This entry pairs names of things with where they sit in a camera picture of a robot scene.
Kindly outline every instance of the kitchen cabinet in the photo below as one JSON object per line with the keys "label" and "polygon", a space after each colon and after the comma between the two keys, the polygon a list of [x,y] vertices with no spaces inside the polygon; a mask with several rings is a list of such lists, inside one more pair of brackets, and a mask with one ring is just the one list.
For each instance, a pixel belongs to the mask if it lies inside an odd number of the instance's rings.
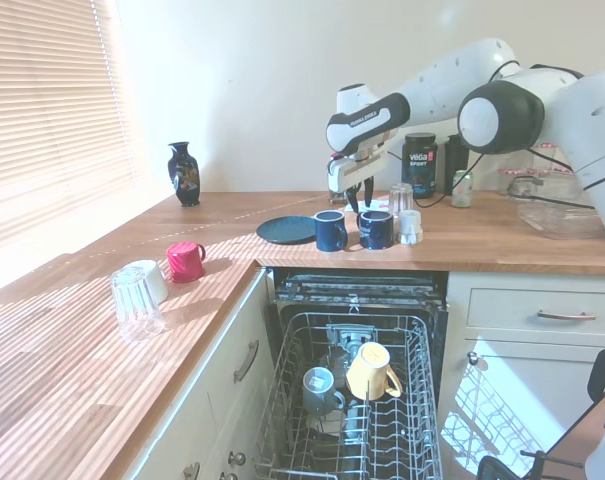
{"label": "kitchen cabinet", "polygon": [[[253,478],[255,435],[274,368],[267,281],[260,270],[125,478],[184,480],[185,468],[196,463],[199,479],[217,480],[223,472]],[[229,465],[231,451],[246,462]]]}
{"label": "kitchen cabinet", "polygon": [[444,478],[475,479],[485,455],[522,476],[531,462],[520,450],[547,450],[591,404],[586,386],[605,348],[605,279],[452,273],[447,302]]}

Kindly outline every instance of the upside-down glass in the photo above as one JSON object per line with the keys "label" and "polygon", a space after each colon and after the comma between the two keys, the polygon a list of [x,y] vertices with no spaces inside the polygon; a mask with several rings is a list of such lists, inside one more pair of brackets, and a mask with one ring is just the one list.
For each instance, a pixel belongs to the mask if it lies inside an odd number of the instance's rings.
{"label": "upside-down glass", "polygon": [[164,329],[162,312],[151,297],[144,270],[140,267],[124,267],[112,274],[111,291],[124,340],[145,340]]}
{"label": "upside-down glass", "polygon": [[413,210],[413,187],[410,183],[398,183],[389,192],[389,213],[397,219],[403,210]]}

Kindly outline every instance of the blue mug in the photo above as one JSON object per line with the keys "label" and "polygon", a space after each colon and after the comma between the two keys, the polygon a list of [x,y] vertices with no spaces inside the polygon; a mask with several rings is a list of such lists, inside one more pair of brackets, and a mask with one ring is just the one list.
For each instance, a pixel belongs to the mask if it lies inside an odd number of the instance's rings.
{"label": "blue mug", "polygon": [[315,244],[323,252],[344,250],[349,236],[344,226],[344,213],[338,210],[318,212],[315,219]]}
{"label": "blue mug", "polygon": [[357,217],[360,245],[369,250],[383,250],[393,246],[393,215],[369,210]]}

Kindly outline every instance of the silver handle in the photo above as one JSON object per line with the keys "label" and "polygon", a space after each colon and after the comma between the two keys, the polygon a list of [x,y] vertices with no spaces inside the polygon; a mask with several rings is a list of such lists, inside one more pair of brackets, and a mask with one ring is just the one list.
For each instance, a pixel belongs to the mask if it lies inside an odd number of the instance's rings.
{"label": "silver handle", "polygon": [[194,463],[193,465],[189,465],[184,469],[184,479],[185,480],[197,480],[198,475],[200,474],[200,463]]}
{"label": "silver handle", "polygon": [[255,357],[258,355],[259,346],[259,340],[249,342],[249,353],[247,353],[240,369],[233,372],[233,383],[241,382],[244,380],[244,377],[246,377],[246,374],[249,373],[249,370],[251,370],[251,366],[253,366],[253,362],[255,361]]}
{"label": "silver handle", "polygon": [[466,354],[466,357],[469,359],[469,365],[475,367],[480,361],[480,357],[475,352],[469,352]]}
{"label": "silver handle", "polygon": [[231,465],[231,466],[236,465],[238,467],[241,467],[245,463],[246,463],[246,455],[244,455],[241,452],[238,452],[236,454],[234,454],[233,451],[229,452],[229,465]]}
{"label": "silver handle", "polygon": [[589,315],[582,312],[580,315],[560,315],[557,313],[547,313],[542,310],[538,312],[538,318],[550,318],[551,320],[577,320],[577,321],[592,321],[595,320],[595,315]]}

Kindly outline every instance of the dishwasher rack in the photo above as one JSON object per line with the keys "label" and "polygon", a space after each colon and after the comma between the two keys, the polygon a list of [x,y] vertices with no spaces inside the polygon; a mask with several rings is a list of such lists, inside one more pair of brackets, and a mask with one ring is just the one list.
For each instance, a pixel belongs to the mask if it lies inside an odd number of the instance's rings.
{"label": "dishwasher rack", "polygon": [[[358,335],[340,345],[340,332]],[[358,340],[391,355],[399,398],[359,400],[334,376],[346,406],[326,417],[302,407],[302,377],[311,367],[349,358]],[[257,435],[260,479],[441,480],[427,328],[410,315],[304,312],[289,322]]]}

